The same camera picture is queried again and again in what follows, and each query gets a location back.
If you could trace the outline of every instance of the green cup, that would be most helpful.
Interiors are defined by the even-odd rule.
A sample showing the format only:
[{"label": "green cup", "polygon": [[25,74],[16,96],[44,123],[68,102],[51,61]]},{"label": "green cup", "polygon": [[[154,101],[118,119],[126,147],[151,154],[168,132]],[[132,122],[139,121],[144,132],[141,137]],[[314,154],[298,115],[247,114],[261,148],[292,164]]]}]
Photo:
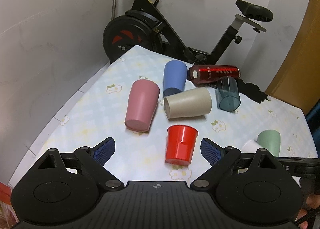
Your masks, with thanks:
[{"label": "green cup", "polygon": [[258,135],[258,144],[263,148],[266,148],[275,157],[280,153],[280,133],[276,130],[266,130]]}]

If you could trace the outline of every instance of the red thermos bottle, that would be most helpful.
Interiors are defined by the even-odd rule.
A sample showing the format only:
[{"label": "red thermos bottle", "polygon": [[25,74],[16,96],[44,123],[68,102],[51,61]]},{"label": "red thermos bottle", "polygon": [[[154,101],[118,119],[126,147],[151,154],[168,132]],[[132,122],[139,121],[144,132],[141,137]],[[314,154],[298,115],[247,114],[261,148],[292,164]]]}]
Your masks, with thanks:
[{"label": "red thermos bottle", "polygon": [[239,79],[241,76],[237,67],[226,65],[193,65],[189,71],[190,79],[195,85],[216,82],[223,76],[235,79]]}]

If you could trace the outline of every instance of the blue gripper pad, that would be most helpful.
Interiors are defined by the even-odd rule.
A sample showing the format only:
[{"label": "blue gripper pad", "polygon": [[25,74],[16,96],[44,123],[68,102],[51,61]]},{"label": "blue gripper pad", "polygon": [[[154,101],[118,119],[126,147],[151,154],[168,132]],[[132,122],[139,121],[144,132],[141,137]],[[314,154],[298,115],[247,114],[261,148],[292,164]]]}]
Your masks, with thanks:
[{"label": "blue gripper pad", "polygon": [[200,151],[202,156],[211,166],[216,164],[225,155],[225,150],[208,138],[202,139]]},{"label": "blue gripper pad", "polygon": [[90,155],[95,159],[95,161],[103,166],[111,158],[113,153],[115,153],[115,149],[115,140],[108,137],[98,145],[91,148]]}]

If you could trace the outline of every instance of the triangular cutout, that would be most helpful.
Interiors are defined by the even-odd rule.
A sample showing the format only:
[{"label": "triangular cutout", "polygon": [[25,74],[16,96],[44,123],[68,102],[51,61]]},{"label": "triangular cutout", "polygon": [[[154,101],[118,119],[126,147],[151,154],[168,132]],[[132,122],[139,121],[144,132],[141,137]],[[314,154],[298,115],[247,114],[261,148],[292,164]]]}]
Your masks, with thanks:
[{"label": "triangular cutout", "polygon": [[262,155],[260,159],[260,168],[272,168],[276,169],[276,166],[272,163],[267,155]]},{"label": "triangular cutout", "polygon": [[55,168],[56,165],[54,163],[54,157],[53,155],[48,155],[45,160],[41,163],[41,165],[39,166],[39,169],[43,169],[43,168]]}]

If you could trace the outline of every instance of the floral tablecloth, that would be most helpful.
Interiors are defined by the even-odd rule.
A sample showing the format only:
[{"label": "floral tablecloth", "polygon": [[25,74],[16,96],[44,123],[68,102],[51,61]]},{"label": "floral tablecloth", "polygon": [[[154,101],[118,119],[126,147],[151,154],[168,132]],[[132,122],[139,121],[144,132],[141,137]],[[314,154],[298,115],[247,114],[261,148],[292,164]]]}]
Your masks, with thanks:
[{"label": "floral tablecloth", "polygon": [[[168,120],[163,108],[162,81],[164,65],[170,60],[140,46],[129,50],[111,64],[65,116],[36,159],[48,148],[73,152],[81,146],[93,147],[110,136],[116,141],[116,151],[104,167],[124,184],[128,180],[186,180],[190,185],[210,168],[200,153],[202,138],[207,137],[221,147],[240,149],[267,129],[275,129],[281,134],[280,156],[317,157],[302,110],[275,98],[259,104],[241,94],[240,107],[229,113],[217,109],[215,90],[209,87],[212,110],[208,115]],[[137,79],[154,81],[161,89],[153,123],[145,133],[128,130],[124,125],[129,92]],[[187,81],[185,90],[193,88],[194,85]],[[188,167],[164,162],[167,128],[175,124],[189,125],[199,132]]]}]

